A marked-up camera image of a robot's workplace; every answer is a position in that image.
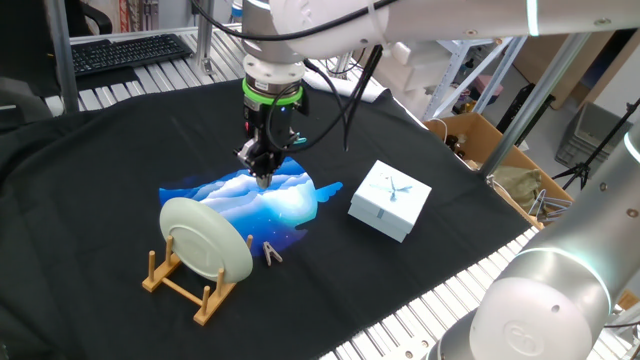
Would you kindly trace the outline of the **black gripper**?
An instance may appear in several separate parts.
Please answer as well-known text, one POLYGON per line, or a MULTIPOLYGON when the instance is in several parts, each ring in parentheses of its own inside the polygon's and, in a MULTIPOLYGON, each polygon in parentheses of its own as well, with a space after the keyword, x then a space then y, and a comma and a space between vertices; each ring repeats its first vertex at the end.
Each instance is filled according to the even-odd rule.
POLYGON ((307 143, 307 138, 292 128, 293 115, 302 113, 301 107, 300 101, 272 106, 244 95, 245 127, 250 139, 235 149, 234 154, 259 188, 267 189, 271 185, 273 174, 281 166, 283 149, 307 143), (258 161, 260 150, 267 151, 264 172, 258 161))

